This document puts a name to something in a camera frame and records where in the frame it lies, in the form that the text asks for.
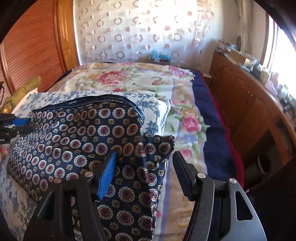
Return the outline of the person's left hand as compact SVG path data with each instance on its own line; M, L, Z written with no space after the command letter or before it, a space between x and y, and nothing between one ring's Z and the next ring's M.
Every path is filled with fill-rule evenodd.
M0 158L2 159L7 154L8 150L4 146L0 146Z

